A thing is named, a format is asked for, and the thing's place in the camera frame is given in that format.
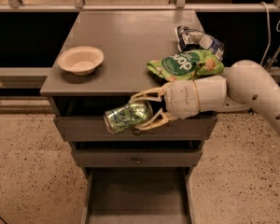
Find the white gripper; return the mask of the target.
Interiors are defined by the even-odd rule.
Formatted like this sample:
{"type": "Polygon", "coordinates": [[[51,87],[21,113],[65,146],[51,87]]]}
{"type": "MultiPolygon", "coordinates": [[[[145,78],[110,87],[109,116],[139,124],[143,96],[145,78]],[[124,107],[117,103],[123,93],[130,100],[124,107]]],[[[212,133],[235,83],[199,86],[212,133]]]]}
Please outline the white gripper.
{"type": "Polygon", "coordinates": [[[158,128],[170,121],[186,119],[199,113],[198,96],[195,83],[192,80],[177,80],[168,82],[164,88],[158,87],[134,94],[129,103],[138,101],[161,102],[162,96],[166,110],[161,108],[150,120],[134,126],[139,131],[158,128]]]}

